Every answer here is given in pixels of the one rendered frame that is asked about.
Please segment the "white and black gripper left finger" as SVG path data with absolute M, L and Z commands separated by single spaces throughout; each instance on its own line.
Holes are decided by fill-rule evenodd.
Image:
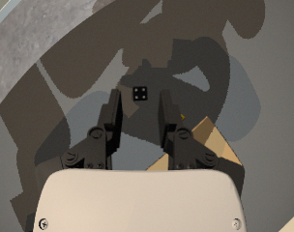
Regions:
M 103 104 L 98 123 L 87 137 L 58 156 L 37 165 L 35 169 L 39 197 L 48 177 L 63 169 L 84 168 L 112 170 L 112 154 L 120 147 L 123 109 L 121 91 L 111 89 L 108 104 Z

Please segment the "orange flat mat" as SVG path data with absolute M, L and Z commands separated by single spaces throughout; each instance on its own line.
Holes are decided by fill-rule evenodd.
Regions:
M 217 156 L 223 157 L 234 162 L 239 162 L 229 145 L 226 143 L 220 132 L 211 122 L 211 120 L 206 117 L 201 121 L 193 130 L 193 137 L 198 142 L 205 145 L 207 148 L 214 151 Z M 241 164 L 242 165 L 242 164 Z M 243 166 L 243 165 L 242 165 Z M 156 170 L 168 170 L 168 154 L 165 154 L 157 162 L 155 162 L 146 171 L 156 171 Z

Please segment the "black die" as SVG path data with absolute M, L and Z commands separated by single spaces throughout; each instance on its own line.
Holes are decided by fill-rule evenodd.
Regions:
M 132 87 L 134 101 L 147 101 L 147 87 Z

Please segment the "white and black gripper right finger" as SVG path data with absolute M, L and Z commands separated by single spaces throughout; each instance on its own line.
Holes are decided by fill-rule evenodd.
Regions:
M 193 138 L 192 131 L 184 127 L 179 105 L 173 104 L 170 91 L 162 89 L 158 111 L 160 142 L 168 154 L 168 170 L 213 169 L 229 175 L 235 183 L 240 198 L 244 167 L 222 157 Z M 173 168 L 172 168 L 173 167 Z

